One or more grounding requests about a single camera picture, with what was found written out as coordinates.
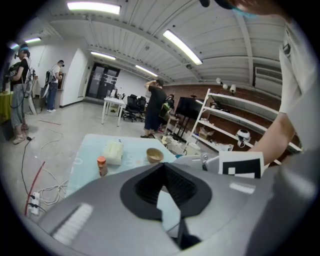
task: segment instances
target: tv screen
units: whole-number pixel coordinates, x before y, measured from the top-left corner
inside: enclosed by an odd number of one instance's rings
[[[197,119],[204,99],[181,97],[175,113],[187,118]]]

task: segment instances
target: floor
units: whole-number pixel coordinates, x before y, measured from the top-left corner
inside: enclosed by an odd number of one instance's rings
[[[62,183],[68,179],[76,153],[86,134],[136,138],[144,134],[143,122],[121,120],[120,126],[117,127],[118,118],[115,113],[110,113],[102,125],[101,115],[102,106],[86,102],[57,109],[54,113],[48,113],[44,110],[37,116],[26,115],[26,122],[29,125],[27,134],[31,138],[34,137],[26,148],[23,162],[23,176],[28,191],[44,161],[44,169],[52,172],[59,182]],[[59,141],[46,145],[40,156],[40,149],[44,144],[59,138],[61,138]],[[25,140],[18,145],[13,145],[12,141],[6,141],[1,153],[4,165],[2,181],[8,187],[13,204],[22,214],[25,210],[27,193],[22,180],[21,164],[27,142]],[[41,170],[32,191],[35,192],[57,184],[49,173]],[[56,193],[57,190],[48,191],[44,193],[44,196],[47,200],[53,200]],[[50,207],[44,203],[40,205],[45,210]],[[33,214],[29,214],[29,216],[33,220],[38,219]]]

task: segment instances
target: condiment bottle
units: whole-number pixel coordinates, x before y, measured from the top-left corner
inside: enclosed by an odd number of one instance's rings
[[[97,159],[99,174],[101,177],[106,176],[108,173],[107,161],[104,156],[99,156]]]

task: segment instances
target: door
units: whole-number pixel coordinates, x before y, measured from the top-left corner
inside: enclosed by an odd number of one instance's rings
[[[86,90],[86,96],[103,100],[110,96],[115,88],[115,83],[120,69],[107,64],[95,63],[91,72]]]

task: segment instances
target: wooden bowl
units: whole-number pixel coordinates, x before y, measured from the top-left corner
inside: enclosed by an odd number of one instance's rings
[[[150,164],[160,163],[164,159],[164,154],[156,148],[148,148],[146,150],[146,158]]]

